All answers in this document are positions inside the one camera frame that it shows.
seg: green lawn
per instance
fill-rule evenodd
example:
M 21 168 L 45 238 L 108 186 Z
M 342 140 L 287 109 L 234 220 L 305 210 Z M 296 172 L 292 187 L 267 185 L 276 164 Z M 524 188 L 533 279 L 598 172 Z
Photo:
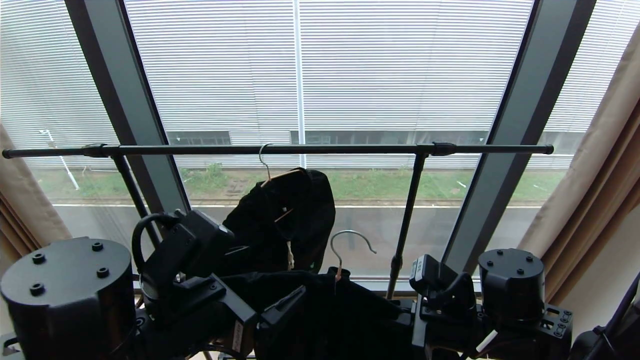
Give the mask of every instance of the green lawn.
M 411 171 L 325 170 L 337 200 L 405 200 Z M 50 199 L 111 199 L 127 201 L 129 194 L 118 172 L 73 171 L 80 190 L 74 190 L 67 173 L 38 170 L 34 173 Z M 185 189 L 192 200 L 234 200 L 266 177 L 263 170 L 181 169 Z M 419 200 L 461 200 L 467 193 L 472 170 L 425 170 L 420 179 Z M 518 184 L 513 200 L 544 201 L 563 171 L 528 171 Z

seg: garment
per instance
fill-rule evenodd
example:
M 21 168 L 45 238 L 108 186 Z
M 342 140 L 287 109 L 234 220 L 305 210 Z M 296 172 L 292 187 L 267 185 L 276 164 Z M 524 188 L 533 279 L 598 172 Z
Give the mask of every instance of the garment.
M 287 270 L 287 241 L 294 269 L 318 273 L 335 221 L 333 193 L 322 172 L 295 170 L 265 187 L 257 183 L 228 215 L 223 225 L 235 235 L 235 245 L 250 248 L 241 258 L 223 259 L 217 275 Z
M 300 285 L 306 288 L 303 305 L 274 342 L 255 344 L 261 360 L 409 359 L 410 308 L 403 308 L 349 280 L 343 270 L 335 282 L 329 274 L 291 271 L 250 273 L 222 278 L 256 312 L 280 300 Z M 406 325 L 396 320 L 406 317 Z

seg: black metal pole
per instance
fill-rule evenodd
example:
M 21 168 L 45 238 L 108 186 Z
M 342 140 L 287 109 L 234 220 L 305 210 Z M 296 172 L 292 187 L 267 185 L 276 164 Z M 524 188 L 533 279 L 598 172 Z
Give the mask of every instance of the black metal pole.
M 143 218 L 149 215 L 149 213 L 147 212 L 147 207 L 145 206 L 145 202 L 142 199 L 142 195 L 140 195 L 140 192 L 138 191 L 138 187 L 136 186 L 136 182 L 134 181 L 133 176 L 131 175 L 131 171 L 129 170 L 129 165 L 127 164 L 127 160 L 125 160 L 124 156 L 122 155 L 112 156 L 111 159 L 113 159 L 113 162 L 116 164 L 116 168 L 118 168 L 118 171 L 122 176 L 122 180 L 124 181 L 124 184 L 127 186 L 129 195 L 131 196 L 131 199 L 133 200 L 133 204 L 136 206 L 136 209 L 138 210 L 138 214 L 140 215 L 140 218 Z M 156 233 L 156 230 L 154 229 L 154 226 L 152 224 L 147 225 L 147 232 L 149 233 L 149 239 L 151 239 L 151 243 L 154 244 L 154 248 L 157 248 L 158 245 L 160 245 L 160 238 L 158 237 L 158 234 Z
M 424 168 L 424 160 L 426 160 L 426 158 L 426 154 L 416 154 L 415 161 L 413 162 L 413 174 L 411 175 L 409 195 L 406 197 L 406 207 L 404 208 L 404 216 L 402 217 L 402 225 L 400 226 L 400 237 L 398 237 L 396 253 L 391 259 L 391 274 L 389 275 L 387 299 L 391 299 L 394 296 L 396 282 L 400 275 L 400 269 L 402 268 L 402 253 L 404 251 L 404 244 L 406 243 L 406 235 L 409 233 L 409 223 L 411 222 L 411 215 L 413 214 L 413 205 L 415 204 L 415 197 L 418 194 L 418 185 L 420 185 L 420 176 L 422 176 L 422 169 Z
M 73 149 L 6 149 L 3 156 L 27 158 L 38 156 L 89 156 L 108 158 L 129 155 L 251 155 L 258 154 L 259 145 L 106 145 L 93 144 Z M 425 154 L 445 156 L 455 153 L 526 153 L 551 154 L 552 145 L 454 145 L 431 143 L 413 145 L 270 145 L 263 154 Z

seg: beige curtain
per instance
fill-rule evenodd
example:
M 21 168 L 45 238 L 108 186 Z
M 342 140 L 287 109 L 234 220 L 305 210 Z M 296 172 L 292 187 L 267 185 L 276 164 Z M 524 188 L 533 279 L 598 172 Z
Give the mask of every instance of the beige curtain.
M 0 122 L 0 149 L 14 148 Z M 0 256 L 13 263 L 55 240 L 70 238 L 23 159 L 0 157 Z
M 640 202 L 639 44 L 636 28 L 569 170 L 519 246 L 544 262 L 545 296 L 553 304 Z

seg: street lamp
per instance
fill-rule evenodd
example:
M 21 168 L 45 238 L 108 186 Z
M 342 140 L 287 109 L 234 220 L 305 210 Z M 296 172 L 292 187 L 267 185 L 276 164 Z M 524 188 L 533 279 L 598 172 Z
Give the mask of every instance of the street lamp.
M 51 132 L 48 129 L 44 129 L 44 130 L 38 130 L 38 132 L 40 134 L 43 135 L 49 135 L 49 147 L 55 149 L 56 148 L 56 141 L 53 140 L 53 136 L 51 136 Z M 67 166 L 67 162 L 65 161 L 65 159 L 60 156 L 60 161 L 62 161 L 62 165 L 65 166 L 65 170 L 67 171 L 67 175 L 69 175 L 69 179 L 71 179 L 71 182 L 74 184 L 74 187 L 76 188 L 76 190 L 80 189 L 80 186 L 78 186 L 78 183 L 76 181 L 76 179 L 74 178 L 74 175 L 71 174 L 71 170 L 69 170 L 69 167 Z

